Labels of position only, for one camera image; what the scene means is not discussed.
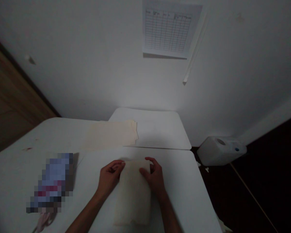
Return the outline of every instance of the white wall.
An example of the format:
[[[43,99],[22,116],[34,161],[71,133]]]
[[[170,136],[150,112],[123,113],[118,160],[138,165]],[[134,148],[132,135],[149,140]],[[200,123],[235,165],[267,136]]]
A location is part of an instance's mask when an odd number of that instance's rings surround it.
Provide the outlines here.
[[[277,108],[280,121],[291,117],[281,112],[291,99],[291,1],[217,1],[186,86],[189,61],[143,58],[141,7],[0,0],[0,41],[63,117],[174,110],[193,146],[210,135],[252,141],[278,125],[250,131]]]

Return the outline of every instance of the person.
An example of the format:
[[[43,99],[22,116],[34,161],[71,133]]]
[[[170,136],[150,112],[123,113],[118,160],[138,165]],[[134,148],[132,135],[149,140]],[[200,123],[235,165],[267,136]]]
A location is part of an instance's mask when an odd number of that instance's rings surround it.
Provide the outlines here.
[[[166,233],[180,233],[182,232],[181,227],[164,186],[162,167],[154,158],[146,157],[145,159],[153,163],[150,164],[151,173],[148,173],[143,168],[140,168],[139,171],[148,182],[152,193],[154,193],[158,199],[164,230]],[[97,191],[67,229],[66,233],[83,233],[89,231],[103,203],[117,185],[118,178],[124,166],[125,163],[123,160],[114,160],[100,170]]]

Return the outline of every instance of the dark floor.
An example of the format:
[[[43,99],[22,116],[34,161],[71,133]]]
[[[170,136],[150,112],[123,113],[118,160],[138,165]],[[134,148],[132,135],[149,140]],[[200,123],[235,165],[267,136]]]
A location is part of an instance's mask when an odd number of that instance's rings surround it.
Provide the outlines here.
[[[193,147],[196,161],[198,147]],[[252,198],[231,165],[199,167],[213,208],[219,219],[235,233],[276,233],[258,204]]]

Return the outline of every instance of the pink cloth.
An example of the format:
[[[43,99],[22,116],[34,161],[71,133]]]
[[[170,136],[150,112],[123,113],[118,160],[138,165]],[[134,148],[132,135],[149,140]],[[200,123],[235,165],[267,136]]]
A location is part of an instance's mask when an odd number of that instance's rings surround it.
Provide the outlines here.
[[[43,231],[44,227],[50,225],[49,220],[51,217],[51,213],[41,213],[40,218],[38,220],[38,225],[37,225],[37,233],[40,233]]]

